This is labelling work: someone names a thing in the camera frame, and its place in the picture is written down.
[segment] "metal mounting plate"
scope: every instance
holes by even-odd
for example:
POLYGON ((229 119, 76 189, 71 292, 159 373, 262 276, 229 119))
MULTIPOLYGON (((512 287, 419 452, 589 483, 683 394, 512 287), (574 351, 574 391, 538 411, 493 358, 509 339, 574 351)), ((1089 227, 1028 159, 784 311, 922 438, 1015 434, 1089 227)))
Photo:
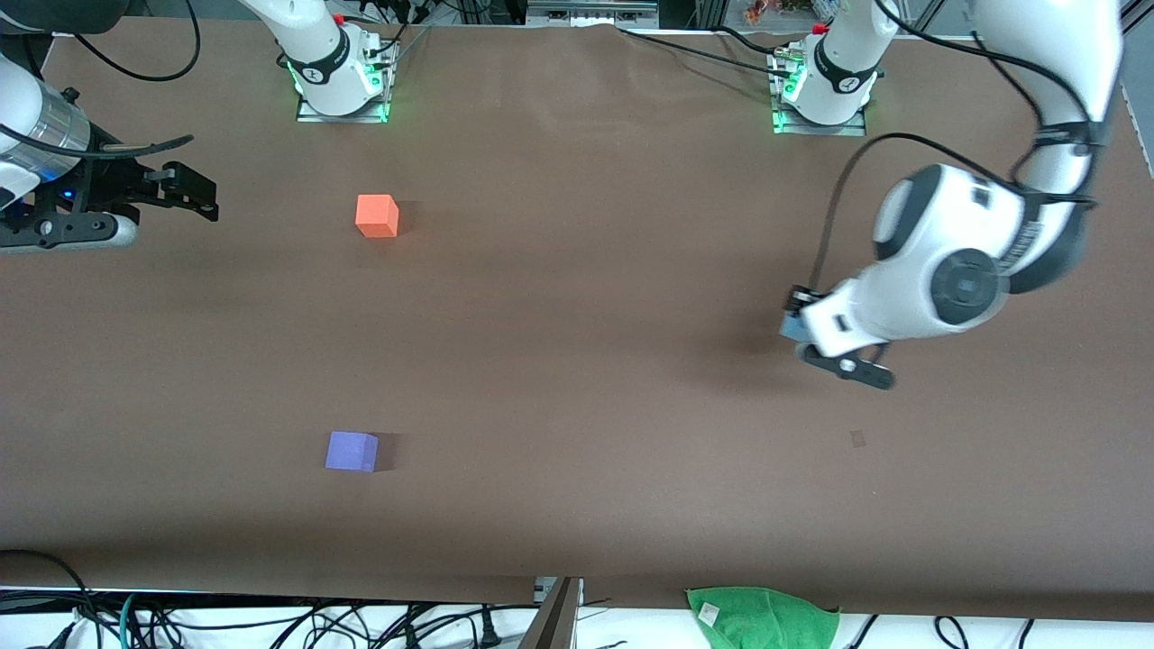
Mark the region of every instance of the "metal mounting plate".
MULTIPOLYGON (((790 43, 785 47, 778 47, 773 54, 765 55, 765 62, 770 69, 786 70, 800 76, 804 74, 804 64, 801 55, 801 43, 790 43)), ((845 124, 837 126, 825 126, 814 124, 803 118, 788 102, 784 95, 790 90, 792 79, 780 79, 767 75, 770 79, 770 106, 773 110, 773 132, 794 133, 799 135, 842 135, 852 137, 865 136, 865 113, 857 109, 854 117, 845 124)))

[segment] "orange cube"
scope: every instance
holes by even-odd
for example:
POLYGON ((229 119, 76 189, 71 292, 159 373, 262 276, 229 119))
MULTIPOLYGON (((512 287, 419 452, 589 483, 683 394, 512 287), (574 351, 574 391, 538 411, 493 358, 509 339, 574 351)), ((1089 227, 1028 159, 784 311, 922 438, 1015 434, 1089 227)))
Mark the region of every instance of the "orange cube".
POLYGON ((400 209, 389 194, 357 196, 357 227, 369 239, 396 237, 400 209))

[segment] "black cable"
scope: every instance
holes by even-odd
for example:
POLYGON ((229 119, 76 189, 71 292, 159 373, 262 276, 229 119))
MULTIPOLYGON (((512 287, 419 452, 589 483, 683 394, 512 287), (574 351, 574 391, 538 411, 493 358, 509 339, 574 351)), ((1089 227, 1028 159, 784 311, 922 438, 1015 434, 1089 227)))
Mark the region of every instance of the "black cable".
MULTIPOLYGON (((323 620, 325 620, 325 621, 328 621, 328 625, 320 629, 320 633, 316 634, 316 637, 312 642, 306 642, 305 643, 305 649, 316 649, 316 643, 320 642, 321 637, 323 637, 324 634, 327 634, 329 632, 334 632, 334 633, 338 633, 338 634, 344 634, 345 637, 349 637, 350 640, 352 640, 351 635, 349 635, 344 631, 338 629, 337 627, 340 626, 340 620, 343 620, 343 619, 352 616, 353 613, 355 613, 358 611, 358 609, 364 609, 365 606, 366 606, 365 604, 354 604, 354 605, 350 606, 347 611, 345 611, 344 613, 337 616, 337 618, 332 619, 332 620, 330 620, 325 616, 321 614, 320 618, 323 619, 323 620)), ((319 631, 317 627, 316 627, 315 619, 316 619, 316 616, 313 617, 313 620, 314 620, 314 622, 313 622, 313 625, 314 625, 313 626, 313 632, 317 632, 319 631)), ((357 646, 357 642, 353 641, 353 647, 355 647, 355 646, 357 646)))
MULTIPOLYGON (((345 632, 347 634, 355 635, 357 637, 364 640, 365 642, 373 642, 373 633, 368 629, 368 622, 365 621, 365 617, 360 614, 360 611, 357 611, 353 614, 360 621, 361 631, 358 631, 358 629, 355 629, 355 628, 353 628, 353 627, 351 627, 351 626, 349 626, 346 624, 342 624, 342 622, 337 622, 336 626, 335 626, 335 629, 338 628, 338 629, 340 629, 340 631, 343 631, 343 632, 345 632)), ((332 622, 336 619, 336 618, 330 618, 329 616, 325 616, 324 613, 317 613, 316 617, 319 617, 322 620, 325 620, 328 622, 332 622)))
MULTIPOLYGON (((601 599, 594 599, 592 602, 586 602, 586 603, 582 604, 582 606, 597 606, 598 604, 605 604, 606 602, 613 602, 613 598, 612 597, 602 597, 601 599)), ((590 618, 595 618, 595 617, 598 617, 600 614, 608 613, 612 610, 613 609, 605 607, 605 609, 601 609, 600 611, 597 611, 595 613, 590 613, 590 614, 585 616, 584 618, 577 618, 577 621, 579 622, 579 621, 587 620, 590 618)))
POLYGON ((1026 620, 1026 626, 1021 627, 1021 633, 1018 634, 1018 649, 1026 649, 1026 636, 1029 635, 1029 631, 1034 628, 1034 618, 1026 620))
POLYGON ((172 624, 172 618, 168 617, 168 613, 166 613, 164 609, 158 609, 157 611, 153 611, 152 614, 153 614, 152 619, 158 620, 159 622, 158 626, 160 627, 160 631, 163 631, 164 636, 168 639, 168 644, 178 649, 183 647, 185 634, 181 633, 180 627, 172 624))
POLYGON ((117 618, 120 616, 120 609, 122 606, 122 597, 112 597, 107 594, 90 596, 90 599, 95 603, 95 610, 90 609, 88 600, 84 596, 73 595, 70 592, 52 592, 45 594, 40 591, 29 591, 23 594, 16 594, 15 597, 3 596, 3 600, 18 600, 18 599, 60 599, 65 602, 73 602, 81 604, 81 606, 75 607, 76 612, 85 620, 91 621, 97 625, 97 647, 102 647, 104 643, 104 634, 99 633, 99 629, 107 631, 115 639, 117 644, 120 643, 120 628, 117 624, 117 618), (102 614, 106 614, 111 618, 104 619, 102 614))
POLYGON ((478 649, 492 649, 501 644, 501 636, 497 635, 497 629, 493 626, 493 613, 489 612, 488 606, 481 606, 481 641, 474 644, 478 649))
POLYGON ((380 635, 377 635, 376 640, 373 640, 368 643, 367 649, 382 649, 385 646, 385 643, 388 643, 391 640, 391 635, 398 628, 400 628, 402 624, 407 619, 410 614, 412 614, 412 609, 406 610, 400 618, 397 618, 396 620, 392 621, 392 624, 385 627, 385 629, 382 631, 380 635))
POLYGON ((632 32, 632 31, 629 31, 629 30, 625 30, 625 29, 621 29, 620 27, 617 28, 617 31, 620 31, 621 33, 624 33, 627 36, 631 36, 634 38, 638 38, 640 40, 649 40, 650 43, 657 43, 658 45, 665 45, 666 47, 673 47, 674 50, 681 50, 682 52, 689 52, 690 54, 697 54, 698 57, 705 57, 706 59, 713 59, 714 61, 721 61, 722 64, 729 64, 732 66, 737 66, 740 68, 751 69, 751 70, 755 70, 755 72, 769 74, 771 76, 780 76, 782 79, 788 79, 789 77, 789 73, 787 73, 786 70, 775 70, 775 69, 770 69, 770 68, 763 67, 763 66, 755 66, 752 64, 747 64, 744 61, 737 61, 737 60, 734 60, 734 59, 727 59, 725 57, 714 54, 712 52, 704 52, 702 50, 694 50, 692 47, 685 47, 684 45, 680 45, 677 43, 670 43, 668 40, 661 40, 660 38, 653 38, 652 36, 646 36, 644 33, 636 33, 636 32, 632 32))
MULTIPOLYGON (((410 611, 412 611, 414 607, 415 606, 413 604, 409 605, 409 610, 410 611)), ((412 643, 415 644, 417 643, 417 631, 413 628, 413 622, 410 621, 407 625, 405 625, 404 631, 405 631, 405 642, 412 642, 412 643)), ((475 640, 475 637, 477 637, 477 631, 474 629, 473 631, 473 639, 475 640)))
MULTIPOLYGON (((67 573, 68 579, 70 579, 73 583, 76 584, 76 589, 80 590, 81 597, 83 597, 84 605, 88 607, 88 611, 93 617, 99 616, 98 609, 96 607, 96 603, 92 602, 91 591, 89 591, 88 587, 84 585, 84 581, 80 579, 80 575, 76 574, 76 570, 74 570, 72 566, 66 564, 63 559, 57 557, 55 554, 48 554, 47 552, 40 552, 39 550, 27 550, 23 547, 10 547, 6 550, 0 550, 0 557, 30 557, 33 559, 39 559, 42 561, 48 561, 50 564, 54 564, 58 568, 67 573)), ((100 631, 99 626, 96 629, 96 646, 98 649, 104 647, 104 633, 100 631)))
POLYGON ((752 50, 755 52, 760 52, 762 54, 772 54, 773 53, 773 49, 772 47, 763 47, 763 46, 758 45, 757 43, 754 43, 752 40, 745 38, 744 35, 742 35, 740 31, 737 31, 736 29, 733 29, 730 27, 726 27, 724 24, 719 24, 719 25, 717 25, 714 28, 711 28, 710 31, 718 31, 718 32, 721 32, 721 33, 728 33, 729 36, 736 38, 737 43, 741 43, 742 45, 744 45, 745 47, 749 47, 750 50, 752 50))
POLYGON ((140 618, 136 617, 135 609, 129 609, 128 618, 125 621, 125 628, 128 631, 128 634, 136 640, 136 647, 148 649, 149 644, 144 641, 144 631, 141 628, 140 618))
POLYGON ((330 603, 322 602, 320 604, 314 605, 307 613, 298 617, 297 619, 293 620, 291 625, 285 627, 280 632, 280 635, 278 635, 276 640, 272 641, 272 644, 269 646, 269 649, 280 649, 282 647, 284 647, 284 643, 288 640, 288 637, 293 634, 293 632, 297 631, 298 627, 300 627, 300 625, 312 619, 312 617, 315 616, 319 611, 322 611, 336 604, 337 602, 330 602, 330 603))
POLYGON ((950 649, 969 649, 969 640, 966 639, 966 632, 961 631, 961 624, 950 616, 938 616, 934 618, 934 632, 938 634, 938 639, 942 640, 942 642, 945 642, 946 647, 950 647, 950 649), (958 637, 961 639, 961 647, 950 642, 950 639, 945 636, 945 632, 942 631, 942 620, 950 620, 953 628, 958 629, 958 637))
POLYGON ((478 649, 480 647, 480 640, 478 640, 477 636, 477 622, 473 621, 473 618, 465 618, 465 620, 469 621, 469 628, 473 632, 473 643, 469 649, 478 649))
POLYGON ((400 29, 397 30, 397 35, 392 37, 392 40, 385 43, 384 45, 381 45, 376 50, 369 50, 368 55, 369 57, 375 57, 375 55, 377 55, 377 54, 387 51, 389 47, 392 47, 394 45, 396 45, 397 42, 400 40, 400 35, 405 33, 405 28, 407 28, 407 27, 409 27, 409 23, 400 23, 400 29))
POLYGON ((55 154, 58 156, 66 156, 69 158, 80 158, 82 161, 123 161, 136 158, 140 156, 150 156, 152 154, 159 154, 160 151, 168 151, 175 149, 177 147, 183 147, 185 144, 193 141, 192 135, 181 135, 180 137, 173 137, 172 140, 165 140, 159 144, 150 144, 148 147, 137 147, 135 149, 123 149, 121 151, 81 151, 80 149, 65 149, 61 147, 53 147, 52 144, 45 144, 39 140, 35 140, 17 133, 12 128, 0 124, 0 133, 3 133, 8 137, 20 142, 21 144, 28 144, 33 149, 39 149, 50 154, 55 154))
POLYGON ((57 591, 40 591, 40 590, 9 590, 6 592, 0 592, 0 603, 12 603, 22 602, 24 599, 30 599, 33 604, 29 606, 38 606, 47 600, 62 599, 65 602, 74 602, 77 604, 87 604, 87 600, 81 595, 73 595, 70 592, 57 592, 57 591))
MULTIPOLYGON (((989 50, 987 50, 986 47, 986 44, 982 43, 982 39, 977 37, 976 31, 971 31, 969 36, 974 39, 974 45, 976 45, 983 52, 989 52, 989 50)), ((1018 83, 1017 79, 1010 75, 1010 73, 1005 69, 1005 67, 1002 66, 1001 62, 996 61, 995 59, 990 59, 989 61, 990 65, 994 66, 994 69, 998 70, 998 74, 1002 75, 1002 79, 1004 79, 1005 82, 1009 83, 1018 92, 1019 96, 1021 96, 1022 100, 1025 100, 1026 104, 1029 105, 1029 112, 1034 113, 1034 126, 1035 128, 1041 128, 1042 109, 1037 105, 1037 102, 1034 99, 1034 97, 1029 92, 1027 92, 1026 89, 1022 88, 1020 83, 1018 83)), ((1033 143, 1031 144, 1029 149, 1027 149, 1026 152, 1022 154, 1021 157, 1019 157, 1010 166, 1010 172, 1009 172, 1010 180, 1012 180, 1017 185, 1021 185, 1021 180, 1019 180, 1018 173, 1021 171, 1021 167, 1025 166, 1027 162, 1029 162, 1029 158, 1034 157, 1035 152, 1037 152, 1037 144, 1033 143)))
POLYGON ((36 62, 36 54, 32 53, 32 37, 25 33, 20 37, 20 40, 24 44, 24 58, 28 59, 28 72, 32 73, 32 76, 36 79, 44 81, 40 66, 36 62))
POLYGON ((937 6, 934 7, 934 12, 929 15, 929 17, 926 17, 923 14, 917 18, 917 22, 922 22, 922 18, 926 18, 926 29, 929 29, 934 21, 937 20, 937 15, 942 13, 942 7, 945 7, 945 2, 938 2, 937 6))
POLYGON ((72 635, 74 628, 76 628, 76 622, 70 622, 52 639, 46 649, 65 649, 68 646, 68 636, 72 635))
POLYGON ((148 621, 149 624, 145 626, 148 627, 149 644, 151 644, 152 647, 158 647, 158 644, 156 643, 156 627, 158 626, 156 624, 156 611, 149 611, 148 621))
POLYGON ((849 161, 846 166, 841 170, 841 176, 838 177, 838 182, 833 186, 833 194, 830 195, 830 204, 825 210, 825 225, 822 229, 822 238, 817 247, 817 258, 814 260, 814 268, 809 275, 809 288, 819 291, 820 286, 818 283, 822 279, 822 267, 825 266, 825 256, 830 252, 830 239, 833 236, 833 222, 838 211, 838 203, 841 201, 841 194, 846 189, 846 181, 849 180, 849 174, 853 173, 854 167, 862 159, 867 151, 872 149, 875 146, 885 142, 886 140, 911 140, 920 144, 924 144, 931 149, 950 156, 951 158, 965 164, 966 166, 976 171, 980 176, 989 178, 997 185, 1001 185, 1010 191, 1016 191, 1009 182, 1001 179, 992 171, 986 169, 984 166, 977 164, 976 162, 962 156, 961 154, 954 151, 953 149, 939 144, 928 137, 921 135, 915 135, 913 133, 886 133, 885 135, 878 135, 861 146, 854 155, 849 156, 849 161))
POLYGON ((185 5, 188 6, 188 17, 193 20, 193 38, 195 39, 195 45, 193 47, 193 58, 189 59, 188 62, 185 65, 185 67, 180 68, 179 72, 172 74, 152 76, 148 74, 140 74, 133 72, 126 68, 125 66, 118 64, 117 61, 113 61, 108 57, 106 57, 104 52, 97 50, 96 46, 89 43, 88 39, 84 38, 83 36, 77 33, 76 40, 78 40, 80 44, 83 45, 89 52, 96 54, 97 59, 100 59, 102 61, 104 61, 105 64, 107 64, 108 66, 111 66, 113 69, 115 69, 121 74, 128 75, 133 79, 138 79, 140 81, 156 81, 156 82, 173 81, 175 79, 180 79, 186 74, 188 74, 189 70, 192 70, 193 67, 196 65, 196 61, 201 58, 201 25, 200 22, 196 20, 196 12, 193 10, 193 0, 185 0, 185 5))
POLYGON ((492 0, 489 0, 488 5, 481 7, 480 9, 475 9, 475 10, 474 9, 466 9, 464 7, 458 7, 458 6, 454 5, 452 2, 450 2, 449 0, 441 0, 441 1, 444 3, 445 7, 449 7, 450 9, 454 9, 456 12, 460 12, 460 14, 465 15, 465 16, 484 16, 484 15, 487 15, 489 13, 489 8, 493 7, 493 1, 492 0))
POLYGON ((410 642, 409 644, 406 644, 404 649, 417 649, 417 647, 418 647, 418 644, 420 644, 421 640, 425 640, 426 637, 428 637, 429 635, 436 633, 441 628, 444 628, 444 627, 447 627, 447 626, 449 626, 449 625, 451 625, 454 622, 460 621, 460 620, 469 620, 470 622, 473 624, 473 634, 475 636, 475 634, 477 634, 477 631, 475 631, 477 629, 477 625, 475 625, 475 622, 473 622, 473 616, 480 613, 482 610, 488 610, 489 612, 496 612, 496 611, 511 611, 511 610, 518 610, 518 609, 537 609, 537 606, 526 606, 526 605, 520 605, 520 604, 504 604, 504 605, 501 605, 501 606, 488 606, 487 609, 477 609, 474 611, 469 611, 469 612, 465 612, 465 613, 454 613, 454 614, 449 614, 449 616, 442 616, 440 618, 434 618, 434 619, 432 619, 432 620, 429 620, 427 622, 424 622, 424 624, 414 627, 414 631, 424 631, 424 629, 428 628, 429 626, 436 625, 433 628, 429 628, 424 634, 418 635, 412 642, 410 642))
POLYGON ((504 0, 504 6, 512 24, 525 24, 525 10, 520 8, 518 0, 504 0))
POLYGON ((865 624, 862 625, 862 629, 857 632, 857 637, 854 639, 853 643, 846 649, 861 649, 862 642, 865 641, 865 634, 869 633, 870 627, 877 621, 878 616, 870 616, 865 624))
MULTIPOLYGON (((381 0, 373 0, 373 6, 376 7, 376 14, 379 16, 381 16, 381 22, 388 24, 389 23, 389 14, 387 14, 385 10, 381 7, 381 0)), ((407 24, 407 22, 409 22, 409 21, 402 21, 400 16, 397 16, 397 21, 400 22, 402 25, 407 24)))
MULTIPOLYGON (((990 52, 990 50, 986 46, 986 44, 982 43, 982 39, 977 37, 976 31, 971 31, 969 37, 974 39, 974 45, 979 50, 981 50, 987 54, 990 52)), ((1037 126, 1041 126, 1042 109, 1037 105, 1037 102, 1034 100, 1034 97, 1029 92, 1027 92, 1025 88, 1022 88, 1021 83, 1018 83, 1017 79, 1010 75, 1006 68, 1003 67, 997 59, 991 58, 989 59, 989 61, 990 65, 994 66, 994 69, 998 70, 998 74, 1002 75, 1002 79, 1004 79, 1006 83, 1009 83, 1016 91, 1018 91, 1018 95, 1021 96, 1022 100, 1026 102, 1027 105, 1029 105, 1029 112, 1034 113, 1034 122, 1037 126)))
POLYGON ((1073 89, 1073 87, 1070 85, 1070 82, 1067 82, 1065 79, 1062 79, 1062 76, 1056 74, 1054 70, 1047 69, 1033 61, 1027 61, 1026 59, 1011 57, 1010 54, 1003 54, 1001 52, 991 52, 989 50, 980 50, 976 47, 966 47, 965 45, 959 45, 950 40, 937 38, 936 36, 930 36, 929 33, 926 33, 924 31, 907 24, 900 17, 896 16, 893 12, 891 12, 890 8, 885 6, 885 2, 883 0, 874 0, 874 3, 877 5, 877 7, 882 9, 882 13, 885 14, 886 17, 893 21, 898 27, 921 38, 922 40, 926 40, 927 43, 941 45, 942 47, 954 50, 957 52, 964 52, 966 54, 974 54, 976 57, 983 57, 987 59, 1006 62, 1013 66, 1018 66, 1020 68, 1026 68, 1033 73, 1044 76, 1046 79, 1049 79, 1055 84, 1057 84, 1058 88, 1062 88, 1062 90, 1065 91, 1066 95, 1070 96, 1074 105, 1078 106, 1078 112, 1081 113, 1084 120, 1086 120, 1087 122, 1093 121, 1089 117, 1089 109, 1086 107, 1086 103, 1082 102, 1081 96, 1079 96, 1078 92, 1073 89))

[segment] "brown table surface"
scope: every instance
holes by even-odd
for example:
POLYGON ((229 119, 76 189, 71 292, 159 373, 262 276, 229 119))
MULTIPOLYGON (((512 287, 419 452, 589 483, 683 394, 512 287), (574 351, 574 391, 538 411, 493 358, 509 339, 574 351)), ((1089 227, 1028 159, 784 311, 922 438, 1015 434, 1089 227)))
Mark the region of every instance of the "brown table surface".
MULTIPOLYGON (((894 345, 881 393, 775 333, 862 141, 774 135, 763 75, 604 27, 434 29, 390 124, 299 125, 260 23, 203 30, 172 83, 66 39, 50 59, 121 139, 195 134, 150 162, 215 179, 222 219, 148 208, 132 248, 0 260, 0 544, 102 587, 525 600, 576 574, 631 605, 762 584, 1154 618, 1154 184, 1124 110, 1086 261, 894 345), (410 231, 362 238, 364 193, 410 231), (390 435, 396 468, 325 470, 334 430, 390 435)), ((179 20, 93 40, 148 73, 190 50, 179 20)), ((871 133, 997 169, 1024 150, 1028 112, 984 62, 898 42, 884 64, 871 133)), ((871 155, 826 277, 869 261, 881 197, 938 159, 871 155)))

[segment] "silver metal cylinder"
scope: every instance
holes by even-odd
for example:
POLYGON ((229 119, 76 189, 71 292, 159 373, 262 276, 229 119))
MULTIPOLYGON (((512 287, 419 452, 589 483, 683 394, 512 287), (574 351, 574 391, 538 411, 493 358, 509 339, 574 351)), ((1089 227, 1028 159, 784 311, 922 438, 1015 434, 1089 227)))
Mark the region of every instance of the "silver metal cylinder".
MULTIPOLYGON (((84 112, 66 102, 44 82, 39 82, 39 85, 43 98, 40 117, 27 135, 53 147, 85 150, 92 129, 84 112)), ((45 182, 68 173, 80 162, 77 158, 50 154, 23 143, 0 154, 0 161, 27 169, 45 182)))

